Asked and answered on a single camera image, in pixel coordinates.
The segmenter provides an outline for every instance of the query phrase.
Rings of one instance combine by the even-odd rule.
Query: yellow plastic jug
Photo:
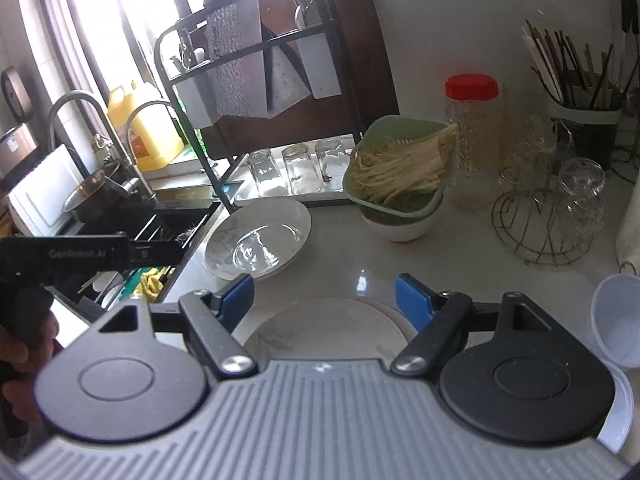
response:
[[[108,115],[123,144],[127,142],[124,126],[131,113],[140,105],[161,98],[151,83],[132,81],[111,91]],[[133,119],[131,144],[142,171],[164,168],[184,149],[169,110],[162,105],[149,106]]]

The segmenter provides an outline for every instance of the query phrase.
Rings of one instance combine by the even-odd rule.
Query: white bowl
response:
[[[311,215],[296,200],[262,198],[225,219],[205,249],[207,269],[223,280],[242,272],[258,280],[282,270],[305,246]]]
[[[629,379],[620,368],[608,361],[602,361],[602,363],[613,377],[616,393],[609,415],[598,435],[598,441],[610,452],[617,454],[629,436],[631,424],[634,421],[634,391]]]
[[[431,216],[423,218],[413,224],[406,225],[383,225],[376,224],[368,218],[362,217],[364,223],[377,232],[383,238],[392,242],[410,242],[425,235],[431,228]]]
[[[598,285],[591,300],[591,329],[609,361],[640,367],[640,278],[615,274]]]

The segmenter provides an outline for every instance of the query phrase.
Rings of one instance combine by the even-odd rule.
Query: window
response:
[[[202,0],[186,1],[190,12],[203,6]],[[161,88],[153,47],[158,36],[180,17],[180,1],[73,0],[73,6],[76,28],[81,27],[86,37],[84,49],[90,49],[88,57],[95,59],[91,68],[97,80],[103,80],[108,90],[132,79],[149,80]],[[177,53],[177,35],[170,35],[162,42],[162,60],[171,75],[175,67],[170,59]]]

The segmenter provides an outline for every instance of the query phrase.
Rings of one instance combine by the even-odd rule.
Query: white plate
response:
[[[616,394],[609,415],[600,430],[598,440],[612,453],[619,453],[631,430],[634,420],[634,393],[625,373],[615,364],[603,360],[616,385]]]
[[[207,243],[205,263],[223,280],[233,280],[243,272],[255,280],[293,260],[310,232],[311,215],[300,202],[264,198],[220,224]]]
[[[411,321],[405,318],[402,312],[394,309],[392,306],[389,306],[386,303],[382,303],[381,301],[374,300],[373,298],[367,298],[365,296],[359,296],[354,299],[378,309],[380,312],[382,312],[382,314],[390,318],[391,321],[393,321],[398,326],[400,332],[402,332],[404,338],[408,343],[410,343],[414,339],[414,337],[418,335],[418,331],[415,329],[415,326],[411,324]]]
[[[94,281],[93,288],[96,292],[102,292],[105,288],[118,286],[124,283],[124,278],[119,272],[103,272],[100,278]]]
[[[110,306],[111,301],[113,301],[113,298],[116,297],[116,294],[119,291],[120,291],[120,286],[119,285],[115,285],[114,287],[110,288],[108,290],[108,292],[102,298],[102,301],[100,302],[100,306],[102,308],[104,308],[104,309],[107,309]]]
[[[356,300],[314,300],[280,311],[244,348],[264,368],[269,359],[381,359],[389,366],[407,345],[398,325]]]

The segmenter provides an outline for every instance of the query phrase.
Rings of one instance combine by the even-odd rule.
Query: glass cup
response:
[[[278,171],[271,150],[258,150],[247,158],[249,170],[254,178],[259,196],[282,196],[287,194],[287,184]]]
[[[287,146],[282,150],[282,158],[293,194],[304,195],[322,191],[322,181],[318,177],[306,144]]]
[[[331,191],[342,190],[342,179],[349,167],[349,157],[339,137],[316,142],[316,155],[324,186]]]
[[[588,158],[570,158],[558,171],[564,197],[558,208],[566,246],[590,244],[604,227],[604,207],[599,194],[605,185],[604,171]]]
[[[533,190],[546,187],[556,158],[556,136],[553,129],[532,119],[535,129],[516,143],[513,149],[513,172],[518,187]]]

